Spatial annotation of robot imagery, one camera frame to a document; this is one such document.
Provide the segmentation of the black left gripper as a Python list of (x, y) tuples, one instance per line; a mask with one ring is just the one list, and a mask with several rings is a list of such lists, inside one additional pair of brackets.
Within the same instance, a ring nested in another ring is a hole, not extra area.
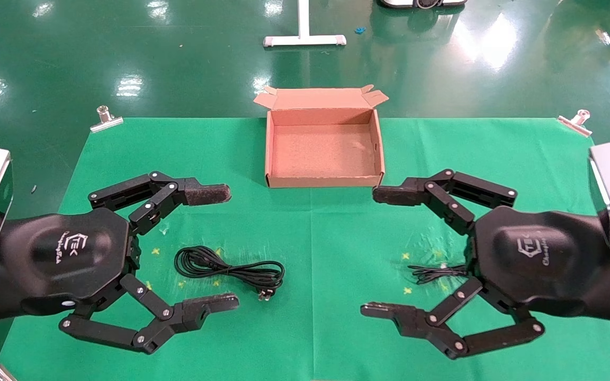
[(104, 310), (139, 268), (138, 239), (111, 210), (7, 220), (0, 234), (0, 319)]

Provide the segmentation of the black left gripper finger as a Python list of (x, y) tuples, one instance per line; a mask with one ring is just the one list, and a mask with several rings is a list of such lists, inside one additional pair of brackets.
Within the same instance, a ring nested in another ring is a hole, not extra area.
[(180, 205), (221, 204), (231, 199), (227, 184), (203, 185), (194, 177), (172, 178), (153, 171), (112, 186), (91, 192), (92, 209), (106, 208), (116, 212), (143, 202), (128, 217), (133, 235), (145, 235)]
[(120, 286), (154, 316), (146, 327), (131, 330), (92, 321), (95, 306), (82, 306), (63, 319), (59, 329), (78, 340), (152, 355), (174, 335), (200, 330), (210, 314), (239, 307), (233, 293), (186, 299), (169, 306), (133, 274), (122, 277)]

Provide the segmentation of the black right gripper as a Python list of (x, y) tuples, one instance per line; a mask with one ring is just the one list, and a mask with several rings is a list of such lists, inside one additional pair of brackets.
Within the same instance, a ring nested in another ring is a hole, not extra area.
[[(450, 359), (539, 338), (545, 327), (529, 311), (610, 320), (610, 247), (595, 215), (497, 207), (474, 223), (465, 262), (475, 277), (431, 311), (368, 302), (360, 312), (392, 321), (401, 336), (427, 340)], [(459, 336), (447, 322), (479, 294), (515, 323)]]

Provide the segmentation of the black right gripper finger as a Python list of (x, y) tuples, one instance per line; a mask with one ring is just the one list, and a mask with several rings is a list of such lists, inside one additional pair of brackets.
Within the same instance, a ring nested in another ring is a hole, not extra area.
[(458, 202), (459, 198), (495, 209), (499, 206), (513, 207), (517, 192), (500, 184), (446, 169), (431, 177), (407, 177), (399, 186), (376, 186), (372, 196), (380, 204), (426, 205), (457, 234), (468, 235), (473, 229), (475, 216)]

